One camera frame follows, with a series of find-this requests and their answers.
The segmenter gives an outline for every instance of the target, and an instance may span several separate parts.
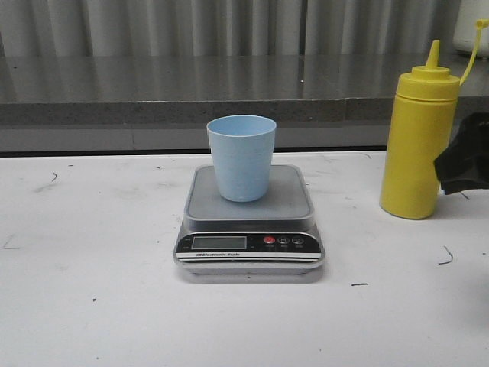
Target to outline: digital display screen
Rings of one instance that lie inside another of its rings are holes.
[[[192,250],[245,250],[246,237],[194,237]]]

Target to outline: corrugated metal wall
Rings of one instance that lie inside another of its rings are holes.
[[[452,49],[460,0],[0,0],[0,55],[294,55]]]

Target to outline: electronic scale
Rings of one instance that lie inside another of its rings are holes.
[[[261,199],[235,203],[218,192],[214,167],[198,168],[173,257],[195,274],[302,274],[324,248],[299,168],[274,164]]]

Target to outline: squeeze bottle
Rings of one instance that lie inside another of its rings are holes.
[[[433,161],[449,143],[458,91],[474,63],[481,29],[464,76],[438,66],[439,40],[432,42],[426,65],[402,74],[394,98],[381,191],[381,207],[401,218],[423,219],[435,210],[439,181]]]

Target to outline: light blue plastic cup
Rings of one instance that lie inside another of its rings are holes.
[[[207,124],[215,178],[224,198],[243,203],[267,192],[276,128],[274,120],[253,115],[226,116]]]

